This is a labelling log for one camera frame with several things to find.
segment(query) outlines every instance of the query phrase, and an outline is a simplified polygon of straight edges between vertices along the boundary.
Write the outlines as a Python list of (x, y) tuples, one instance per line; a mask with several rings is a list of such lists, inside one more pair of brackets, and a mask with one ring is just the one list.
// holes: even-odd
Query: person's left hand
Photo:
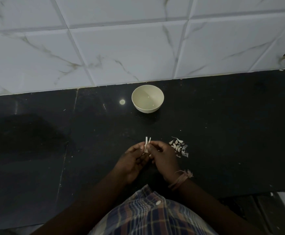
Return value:
[(131, 146), (118, 160), (114, 171), (125, 177), (126, 183), (131, 184), (138, 176), (141, 169), (149, 161), (149, 154), (143, 154), (145, 142)]

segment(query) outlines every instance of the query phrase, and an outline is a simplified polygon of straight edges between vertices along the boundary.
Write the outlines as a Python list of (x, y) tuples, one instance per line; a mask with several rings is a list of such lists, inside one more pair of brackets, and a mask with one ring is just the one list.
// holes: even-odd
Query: tiled wall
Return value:
[(0, 0), (0, 94), (285, 68), (285, 0)]

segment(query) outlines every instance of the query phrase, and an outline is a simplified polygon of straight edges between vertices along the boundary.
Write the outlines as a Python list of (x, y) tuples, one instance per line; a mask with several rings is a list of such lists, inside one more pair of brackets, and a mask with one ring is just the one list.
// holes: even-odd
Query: hand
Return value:
[(126, 184), (131, 184), (141, 169), (149, 161), (149, 154), (143, 154), (145, 142), (131, 146), (118, 160), (113, 171), (125, 178)]
[(147, 144), (148, 152), (151, 153), (152, 163), (156, 163), (159, 172), (164, 179), (172, 184), (180, 176), (175, 173), (180, 170), (175, 150), (168, 144), (161, 141), (151, 141)]

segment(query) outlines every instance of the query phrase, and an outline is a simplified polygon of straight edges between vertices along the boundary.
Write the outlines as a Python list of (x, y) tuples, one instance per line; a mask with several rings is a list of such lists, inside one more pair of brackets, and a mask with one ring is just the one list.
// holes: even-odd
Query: forearm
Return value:
[(33, 234), (87, 234), (112, 209), (125, 184), (124, 178), (112, 170), (82, 198)]
[(217, 233), (263, 234), (256, 227), (222, 205), (210, 194), (187, 179), (177, 189), (185, 205), (204, 219)]

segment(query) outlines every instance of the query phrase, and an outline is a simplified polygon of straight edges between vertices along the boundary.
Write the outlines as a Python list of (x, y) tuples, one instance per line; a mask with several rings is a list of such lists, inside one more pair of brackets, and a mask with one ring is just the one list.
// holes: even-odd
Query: person's right hand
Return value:
[(151, 153), (152, 163), (156, 163), (159, 172), (164, 179), (172, 184), (180, 176), (176, 173), (180, 170), (175, 150), (168, 144), (161, 141), (151, 141), (147, 144), (148, 152)]

